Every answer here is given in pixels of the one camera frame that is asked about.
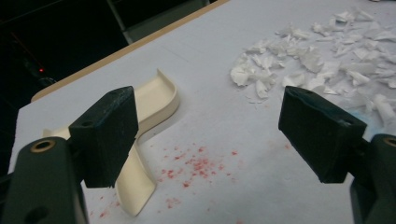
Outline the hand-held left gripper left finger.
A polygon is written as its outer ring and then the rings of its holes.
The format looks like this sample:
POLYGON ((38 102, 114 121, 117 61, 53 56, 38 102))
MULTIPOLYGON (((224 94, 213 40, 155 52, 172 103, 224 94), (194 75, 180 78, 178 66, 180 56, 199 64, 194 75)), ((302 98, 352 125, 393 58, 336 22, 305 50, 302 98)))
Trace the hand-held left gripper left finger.
POLYGON ((109 91, 69 127, 87 188, 114 187, 139 130, 134 88, 109 91))

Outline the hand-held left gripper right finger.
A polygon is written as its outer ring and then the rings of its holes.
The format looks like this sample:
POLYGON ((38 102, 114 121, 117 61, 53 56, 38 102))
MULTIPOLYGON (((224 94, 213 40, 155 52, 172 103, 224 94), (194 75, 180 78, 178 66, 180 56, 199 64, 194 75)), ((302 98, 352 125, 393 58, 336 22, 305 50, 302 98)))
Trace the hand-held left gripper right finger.
POLYGON ((320 95, 285 88, 278 129, 322 183, 342 183, 366 124, 320 95))

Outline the cream plastic dustpan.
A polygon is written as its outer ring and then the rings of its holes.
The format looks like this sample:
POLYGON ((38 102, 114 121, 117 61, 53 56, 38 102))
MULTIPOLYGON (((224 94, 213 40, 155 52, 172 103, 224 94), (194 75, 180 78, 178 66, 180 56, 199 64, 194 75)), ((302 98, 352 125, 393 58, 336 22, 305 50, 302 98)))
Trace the cream plastic dustpan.
POLYGON ((156 180, 138 145, 140 136, 171 117, 179 106, 177 86, 161 71, 134 90, 139 131, 116 181, 122 209, 137 216, 156 189, 156 180))

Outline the pile of white paper scraps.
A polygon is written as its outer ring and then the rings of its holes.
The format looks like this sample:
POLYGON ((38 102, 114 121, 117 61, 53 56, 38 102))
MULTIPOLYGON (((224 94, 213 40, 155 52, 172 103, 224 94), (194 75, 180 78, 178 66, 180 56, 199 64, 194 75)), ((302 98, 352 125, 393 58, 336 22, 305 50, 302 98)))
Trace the pile of white paper scraps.
POLYGON ((237 57, 229 79, 252 86, 260 101, 276 87, 301 87, 334 96, 347 109, 377 114, 396 125, 396 24, 353 7, 308 31, 293 24, 237 57))

